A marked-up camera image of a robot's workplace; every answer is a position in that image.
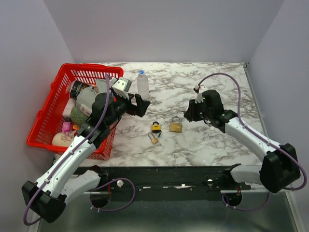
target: red basket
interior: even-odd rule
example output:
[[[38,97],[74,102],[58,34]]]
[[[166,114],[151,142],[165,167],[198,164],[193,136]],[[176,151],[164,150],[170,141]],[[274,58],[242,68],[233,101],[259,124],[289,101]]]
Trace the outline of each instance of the red basket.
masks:
[[[96,79],[105,79],[105,73],[118,78],[123,76],[124,71],[120,67],[108,67],[100,64],[63,64],[50,85],[51,91],[42,110],[37,113],[27,144],[42,147],[60,155],[63,154],[67,148],[53,146],[52,140],[57,133],[61,132],[64,122],[62,112],[70,97],[70,93],[66,91],[67,86],[75,80],[95,84]],[[101,146],[88,157],[89,159],[108,160],[110,158],[115,131],[116,128],[111,131]]]

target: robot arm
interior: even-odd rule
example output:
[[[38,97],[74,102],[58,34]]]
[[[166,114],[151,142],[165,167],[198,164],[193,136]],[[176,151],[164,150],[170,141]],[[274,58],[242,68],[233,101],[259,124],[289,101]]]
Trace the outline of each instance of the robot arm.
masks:
[[[27,181],[22,186],[25,203],[28,205],[30,202],[30,208],[49,223],[61,215],[69,201],[97,187],[100,181],[106,180],[105,172],[93,169],[68,182],[79,165],[108,137],[110,127],[114,126],[125,113],[143,117],[150,105],[150,102],[143,101],[139,94],[135,94],[137,105],[131,103],[134,97],[128,93],[131,81],[121,77],[119,80],[113,78],[111,82],[116,101],[111,95],[107,100],[107,93],[97,95],[92,104],[91,116],[77,131],[77,136],[74,137],[70,147],[35,183]],[[105,117],[97,126],[106,102],[108,106]]]
[[[262,161],[262,166],[236,165],[230,172],[235,182],[262,184],[269,191],[276,193],[300,177],[299,168],[269,144],[280,147],[297,160],[294,147],[290,144],[281,145],[247,124],[244,126],[235,112],[223,108],[220,95],[216,90],[206,90],[199,93],[196,100],[190,100],[184,117],[189,121],[204,120],[206,124],[211,124],[223,133],[229,134],[248,147]],[[267,143],[254,136],[248,129]]]

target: white container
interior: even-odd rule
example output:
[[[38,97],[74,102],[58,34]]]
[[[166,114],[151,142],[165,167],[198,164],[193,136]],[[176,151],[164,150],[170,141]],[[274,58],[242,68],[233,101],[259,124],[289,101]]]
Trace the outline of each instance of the white container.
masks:
[[[148,77],[146,76],[144,70],[139,71],[139,75],[137,77],[137,91],[142,99],[145,100],[149,98]]]

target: laundry basket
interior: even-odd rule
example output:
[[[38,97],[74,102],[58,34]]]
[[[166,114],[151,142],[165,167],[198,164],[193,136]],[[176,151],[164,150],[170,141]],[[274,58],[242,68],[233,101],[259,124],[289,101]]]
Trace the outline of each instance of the laundry basket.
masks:
[[[123,76],[124,71],[120,67],[108,67],[100,64],[63,64],[55,80],[50,85],[51,91],[43,108],[37,113],[27,144],[33,147],[45,148],[60,155],[63,154],[67,148],[53,146],[52,140],[57,133],[61,132],[64,122],[62,112],[70,97],[70,93],[66,90],[67,87],[75,80],[94,85],[96,79],[105,79],[105,73],[118,78]],[[115,131],[116,127],[100,147],[88,156],[88,159],[109,159]]]

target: green ball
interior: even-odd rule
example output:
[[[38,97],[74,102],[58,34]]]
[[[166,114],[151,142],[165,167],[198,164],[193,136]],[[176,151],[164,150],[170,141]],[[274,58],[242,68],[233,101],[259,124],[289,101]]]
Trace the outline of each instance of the green ball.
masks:
[[[77,106],[74,106],[71,111],[71,119],[75,125],[80,127],[88,119],[88,116],[84,115]]]

